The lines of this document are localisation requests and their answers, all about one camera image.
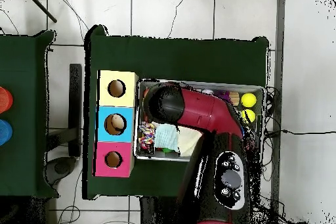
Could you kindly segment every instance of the blue object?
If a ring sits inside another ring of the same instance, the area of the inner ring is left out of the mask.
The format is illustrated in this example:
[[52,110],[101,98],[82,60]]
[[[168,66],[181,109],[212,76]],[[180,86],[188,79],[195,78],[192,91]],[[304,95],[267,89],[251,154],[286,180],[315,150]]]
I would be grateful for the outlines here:
[[[134,108],[99,106],[98,111],[98,141],[100,142],[131,142]],[[105,119],[112,114],[120,114],[126,119],[126,128],[121,135],[111,135],[104,127]]]
[[0,120],[0,146],[12,137],[12,133],[11,125],[4,120]]

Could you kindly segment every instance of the yellow box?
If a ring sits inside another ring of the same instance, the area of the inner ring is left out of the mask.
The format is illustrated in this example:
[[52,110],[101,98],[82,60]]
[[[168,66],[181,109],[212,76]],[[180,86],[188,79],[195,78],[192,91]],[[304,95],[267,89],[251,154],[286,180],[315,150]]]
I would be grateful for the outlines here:
[[99,105],[134,107],[138,76],[134,72],[99,70]]

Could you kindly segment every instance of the tennis ball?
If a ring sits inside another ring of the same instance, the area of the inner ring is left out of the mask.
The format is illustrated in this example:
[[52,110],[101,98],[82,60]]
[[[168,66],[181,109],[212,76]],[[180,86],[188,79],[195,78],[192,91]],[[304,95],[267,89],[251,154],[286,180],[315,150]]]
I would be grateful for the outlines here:
[[241,97],[241,103],[245,106],[245,107],[252,107],[253,105],[255,105],[255,103],[257,102],[257,98],[255,97],[254,94],[252,93],[246,93],[243,94],[243,96]]
[[247,117],[249,118],[249,121],[250,121],[251,123],[253,123],[254,120],[255,120],[255,113],[254,113],[254,111],[252,111],[252,110],[250,110],[250,109],[245,109],[245,110],[243,110],[243,111],[241,112],[241,116],[242,116],[242,118],[243,118],[243,122],[244,122],[244,123],[249,123],[249,121],[248,121],[247,118],[246,118],[245,113],[247,113]]

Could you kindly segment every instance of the green table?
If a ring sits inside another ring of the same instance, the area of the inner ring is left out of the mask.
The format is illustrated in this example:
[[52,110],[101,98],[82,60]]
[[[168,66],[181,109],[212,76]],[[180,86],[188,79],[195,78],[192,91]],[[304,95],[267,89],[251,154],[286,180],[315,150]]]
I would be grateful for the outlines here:
[[28,37],[0,35],[0,86],[13,95],[10,110],[0,114],[13,129],[0,146],[0,195],[55,197],[44,179],[47,99],[46,49],[54,32]]
[[135,160],[130,178],[93,177],[96,72],[135,72],[140,78],[266,85],[268,40],[190,40],[107,37],[94,26],[85,37],[83,196],[176,196],[186,163]]

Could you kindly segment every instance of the box with hole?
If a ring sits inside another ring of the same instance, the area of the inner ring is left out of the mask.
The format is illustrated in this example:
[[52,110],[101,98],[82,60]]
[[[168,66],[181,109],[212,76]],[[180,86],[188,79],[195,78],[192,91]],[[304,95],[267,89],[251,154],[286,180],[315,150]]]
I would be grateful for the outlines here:
[[99,106],[99,142],[131,142],[134,129],[134,108]]
[[98,71],[99,105],[134,107],[138,76],[134,72]]
[[133,144],[97,142],[94,162],[96,177],[129,177],[134,165]]

